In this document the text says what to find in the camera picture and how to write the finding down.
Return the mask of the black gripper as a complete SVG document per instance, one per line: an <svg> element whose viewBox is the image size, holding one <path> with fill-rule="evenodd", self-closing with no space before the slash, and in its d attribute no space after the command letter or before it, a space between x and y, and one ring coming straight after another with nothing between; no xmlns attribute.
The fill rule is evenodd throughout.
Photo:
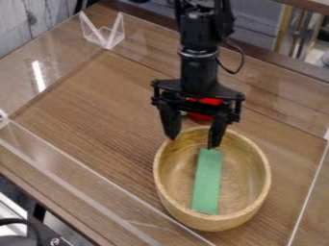
<svg viewBox="0 0 329 246"><path fill-rule="evenodd" d="M222 105L214 109L214 122L209 132L209 148L213 149L221 144L228 123L241 121L242 103L246 96L218 81L217 50L182 49L180 55L181 77L152 82L154 88L152 104L160 109L165 135L176 139L181 133L181 111L196 108L188 105L186 98L222 99Z"/></svg>

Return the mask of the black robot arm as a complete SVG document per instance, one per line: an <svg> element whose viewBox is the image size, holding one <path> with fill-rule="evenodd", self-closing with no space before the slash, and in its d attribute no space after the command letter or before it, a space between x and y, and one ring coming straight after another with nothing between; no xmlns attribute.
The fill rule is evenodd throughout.
<svg viewBox="0 0 329 246"><path fill-rule="evenodd" d="M181 76L154 80L152 104L160 110L165 135L181 133L184 112L213 120L208 147L220 146L228 125L241 120L246 96L218 81L220 44L234 33L236 17L230 0L174 0L181 32Z"/></svg>

